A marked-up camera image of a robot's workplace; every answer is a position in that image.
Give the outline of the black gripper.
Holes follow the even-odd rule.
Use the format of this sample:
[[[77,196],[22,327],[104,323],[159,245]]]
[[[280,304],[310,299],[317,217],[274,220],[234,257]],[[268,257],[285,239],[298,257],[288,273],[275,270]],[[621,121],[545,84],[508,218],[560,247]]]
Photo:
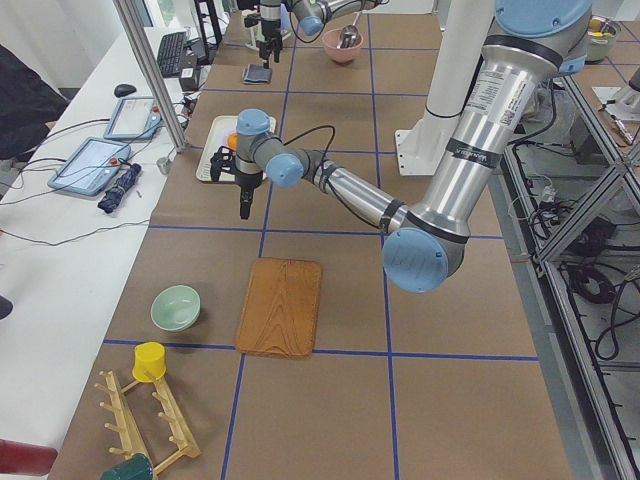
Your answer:
[[[264,69],[268,69],[268,55],[273,54],[274,62],[280,62],[281,21],[280,19],[261,18],[263,39],[258,42],[260,58]]]
[[[262,172],[251,174],[239,172],[235,175],[235,183],[241,188],[241,219],[250,218],[254,191],[261,186],[262,182]]]

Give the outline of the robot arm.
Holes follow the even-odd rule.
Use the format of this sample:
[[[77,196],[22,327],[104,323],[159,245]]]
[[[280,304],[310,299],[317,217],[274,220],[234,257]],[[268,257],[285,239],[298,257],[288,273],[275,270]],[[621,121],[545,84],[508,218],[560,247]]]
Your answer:
[[[283,48],[281,28],[281,6],[284,5],[288,13],[292,13],[298,26],[307,36],[318,34],[324,26],[334,18],[350,13],[372,10],[384,1],[377,0],[336,0],[336,1],[280,1],[261,0],[257,2],[259,25],[262,38],[257,41],[259,57],[264,68],[270,67],[271,57],[279,62]]]
[[[423,199],[406,205],[318,150],[286,146],[269,116],[237,119],[236,166],[281,188],[306,180],[386,234],[387,277],[423,293],[463,261],[469,217],[539,83],[580,71],[592,13],[588,1],[454,1],[450,4],[423,119],[411,138],[438,154]]]

